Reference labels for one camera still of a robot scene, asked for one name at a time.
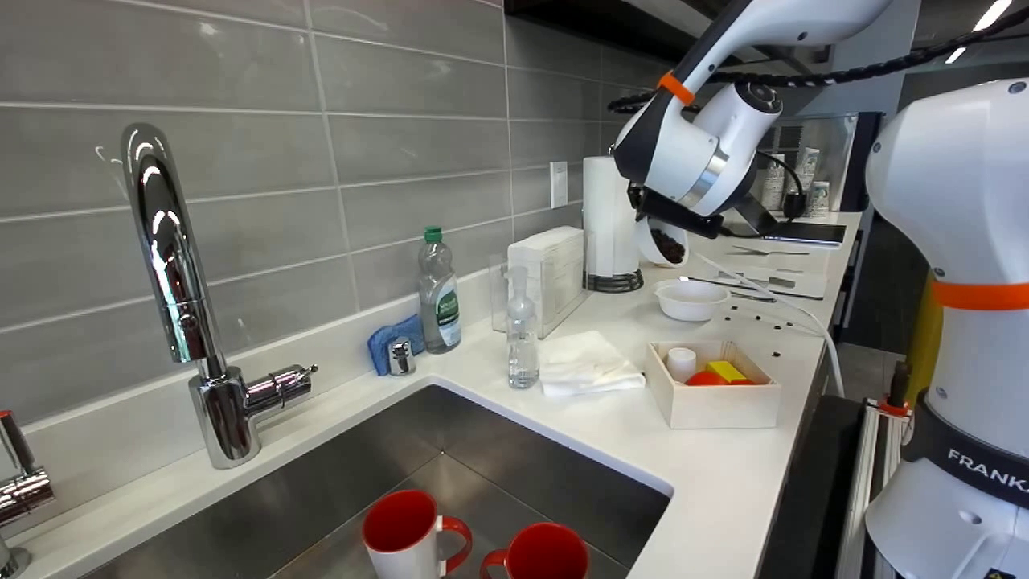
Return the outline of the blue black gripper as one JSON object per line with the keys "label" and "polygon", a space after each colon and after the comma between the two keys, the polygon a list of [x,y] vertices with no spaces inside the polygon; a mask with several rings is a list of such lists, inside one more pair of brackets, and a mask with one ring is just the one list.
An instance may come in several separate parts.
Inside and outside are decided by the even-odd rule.
{"label": "blue black gripper", "polygon": [[628,198],[631,198],[631,208],[636,212],[636,221],[642,230],[665,221],[665,226],[684,229],[701,239],[727,235],[727,226],[721,215],[697,215],[689,207],[680,207],[675,198],[670,198],[642,183],[631,183]]}

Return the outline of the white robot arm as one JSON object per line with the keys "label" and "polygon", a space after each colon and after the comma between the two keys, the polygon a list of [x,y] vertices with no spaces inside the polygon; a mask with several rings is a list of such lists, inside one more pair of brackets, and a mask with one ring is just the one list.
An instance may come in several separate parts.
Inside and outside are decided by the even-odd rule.
{"label": "white robot arm", "polygon": [[753,46],[836,46],[865,29],[889,0],[730,0],[697,46],[670,66],[652,97],[628,119],[612,143],[631,207],[650,239],[680,242],[684,230],[716,239],[721,212],[749,178],[755,143],[781,115],[761,79],[725,82],[696,119],[696,104],[713,72]]}

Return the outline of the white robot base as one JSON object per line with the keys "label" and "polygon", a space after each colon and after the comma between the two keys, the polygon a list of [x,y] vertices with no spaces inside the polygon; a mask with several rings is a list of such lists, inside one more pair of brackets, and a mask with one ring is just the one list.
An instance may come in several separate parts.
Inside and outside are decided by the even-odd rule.
{"label": "white robot base", "polygon": [[865,183],[944,308],[933,381],[870,537],[903,579],[1029,579],[1029,82],[911,104]]}

